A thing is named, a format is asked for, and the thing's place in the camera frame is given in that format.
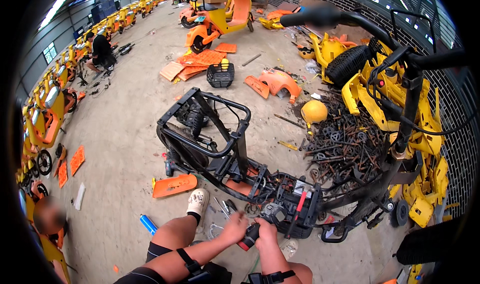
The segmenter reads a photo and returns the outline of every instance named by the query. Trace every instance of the black basket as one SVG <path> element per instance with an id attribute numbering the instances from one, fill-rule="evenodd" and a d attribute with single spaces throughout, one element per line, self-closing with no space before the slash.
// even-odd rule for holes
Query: black basket
<path id="1" fill-rule="evenodd" d="M 208 66 L 207 69 L 207 82 L 213 88 L 227 88 L 233 82 L 233 76 L 235 75 L 235 68 L 232 63 L 228 64 L 213 64 Z"/>
<path id="2" fill-rule="evenodd" d="M 332 81 L 336 89 L 341 89 L 372 57 L 372 52 L 366 45 L 349 48 L 328 64 L 325 76 Z"/>

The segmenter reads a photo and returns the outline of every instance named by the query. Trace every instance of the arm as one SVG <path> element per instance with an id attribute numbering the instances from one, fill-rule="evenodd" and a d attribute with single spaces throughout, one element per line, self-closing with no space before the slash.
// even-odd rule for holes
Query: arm
<path id="1" fill-rule="evenodd" d="M 227 247 L 240 241 L 245 235 L 247 225 L 248 220 L 243 213 L 235 213 L 217 238 L 186 247 L 184 250 L 192 260 L 205 265 Z M 179 282 L 190 274 L 185 262 L 175 250 L 156 257 L 144 264 L 144 267 L 156 271 L 167 283 Z"/>
<path id="2" fill-rule="evenodd" d="M 277 228 L 263 218 L 256 218 L 255 221 L 260 224 L 260 237 L 255 242 L 255 245 L 260 253 L 261 273 L 268 275 L 277 271 L 285 272 L 291 270 L 282 251 L 280 251 L 277 242 Z M 297 276 L 286 278 L 284 283 L 302 284 Z"/>

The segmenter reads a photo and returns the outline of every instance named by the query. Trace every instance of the concrete floor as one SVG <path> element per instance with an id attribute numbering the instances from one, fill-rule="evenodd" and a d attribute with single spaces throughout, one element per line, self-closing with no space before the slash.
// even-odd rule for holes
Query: concrete floor
<path id="1" fill-rule="evenodd" d="M 67 262 L 78 270 L 78 273 L 69 270 L 73 283 L 111 283 L 145 262 L 151 235 L 139 221 L 140 214 L 148 215 L 157 226 L 184 216 L 190 193 L 154 199 L 151 180 L 152 177 L 165 178 L 163 158 L 154 155 L 166 152 L 156 135 L 156 121 L 176 96 L 191 87 L 250 108 L 252 119 L 246 137 L 250 158 L 267 164 L 270 171 L 279 169 L 297 177 L 305 174 L 307 163 L 302 159 L 303 154 L 277 144 L 278 140 L 293 140 L 291 143 L 299 145 L 305 134 L 302 129 L 273 116 L 273 113 L 291 114 L 288 100 L 272 95 L 265 100 L 243 83 L 248 75 L 259 76 L 264 68 L 278 65 L 308 80 L 313 77 L 305 71 L 306 61 L 297 55 L 289 32 L 271 32 L 254 23 L 253 33 L 245 28 L 215 40 L 212 49 L 220 42 L 237 44 L 237 53 L 228 54 L 228 59 L 235 64 L 235 81 L 227 90 L 212 88 L 205 72 L 186 83 L 173 85 L 160 76 L 159 71 L 187 50 L 183 44 L 188 29 L 178 25 L 180 10 L 169 3 L 159 5 L 147 18 L 138 18 L 135 26 L 127 28 L 123 35 L 113 36 L 112 41 L 118 41 L 120 46 L 132 41 L 136 45 L 128 55 L 118 59 L 107 90 L 94 98 L 88 95 L 94 88 L 87 89 L 87 97 L 79 103 L 77 111 L 67 117 L 64 126 L 67 134 L 58 136 L 58 141 L 69 151 L 68 160 L 80 145 L 85 147 L 85 162 L 74 177 L 68 171 L 69 180 L 62 189 L 57 178 L 43 177 L 50 194 L 59 197 L 67 209 L 70 232 L 63 251 Z M 241 66 L 258 53 L 261 57 Z M 103 80 L 98 88 L 102 89 L 105 83 Z M 73 87 L 85 90 L 77 82 Z M 303 88 L 319 93 L 317 88 L 321 87 L 320 81 L 314 80 Z M 225 123 L 236 124 L 236 117 L 228 110 L 219 110 L 219 114 Z M 235 124 L 227 127 L 234 129 Z M 205 133 L 220 142 L 221 137 L 213 127 L 207 127 Z M 86 192 L 81 210 L 77 211 L 71 200 L 81 183 Z M 206 181 L 200 181 L 198 187 L 206 188 L 219 199 L 231 198 L 215 191 Z M 212 197 L 210 199 L 205 231 L 197 234 L 197 240 L 207 239 L 208 225 L 212 222 L 220 226 L 226 222 Z M 243 208 L 242 202 L 235 202 Z M 346 215 L 351 209 L 343 208 L 339 212 Z M 317 234 L 318 230 L 314 230 L 308 239 L 301 240 L 299 250 L 291 259 L 309 266 L 315 283 L 371 283 L 392 260 L 405 229 L 395 230 L 388 221 L 373 230 L 361 225 L 341 244 L 325 244 Z M 255 248 L 244 252 L 234 245 L 213 261 L 233 273 L 232 283 L 239 283 L 257 254 Z M 113 270 L 114 265 L 118 266 L 118 273 Z"/>

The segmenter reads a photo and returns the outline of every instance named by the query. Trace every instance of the brick wall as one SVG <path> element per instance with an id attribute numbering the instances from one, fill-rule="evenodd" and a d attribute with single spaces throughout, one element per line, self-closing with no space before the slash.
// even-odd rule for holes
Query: brick wall
<path id="1" fill-rule="evenodd" d="M 357 0 L 323 1 L 335 4 L 342 11 L 351 11 L 354 8 L 362 7 L 364 9 L 362 15 L 366 18 L 379 24 L 389 32 L 393 30 L 390 18 L 386 18 Z M 278 6 L 282 2 L 299 4 L 300 0 L 269 0 L 268 2 Z M 428 50 L 417 43 L 405 30 L 398 29 L 398 37 L 401 44 L 417 47 L 417 51 L 421 54 L 429 54 Z M 435 70 L 425 71 L 424 75 L 430 81 L 431 89 L 428 96 L 431 104 L 435 104 L 435 88 L 439 88 L 440 115 L 443 130 L 447 131 L 460 125 L 467 118 L 468 114 L 446 73 L 443 70 Z M 445 146 L 441 149 L 441 154 L 446 157 L 449 164 L 447 175 L 450 183 L 448 186 L 449 199 L 447 203 L 460 203 L 459 207 L 453 208 L 453 217 L 460 216 L 465 212 L 467 201 L 475 182 L 475 166 L 478 160 L 476 134 L 473 132 L 472 125 L 469 124 L 462 130 L 448 135 Z"/>

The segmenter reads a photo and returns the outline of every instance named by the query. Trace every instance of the window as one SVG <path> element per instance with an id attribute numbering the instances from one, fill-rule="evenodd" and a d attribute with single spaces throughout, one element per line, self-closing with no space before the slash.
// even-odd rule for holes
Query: window
<path id="1" fill-rule="evenodd" d="M 47 64 L 50 64 L 50 62 L 57 56 L 57 50 L 55 49 L 53 42 L 51 42 L 50 45 L 45 48 L 43 51 L 43 56 L 45 57 Z"/>

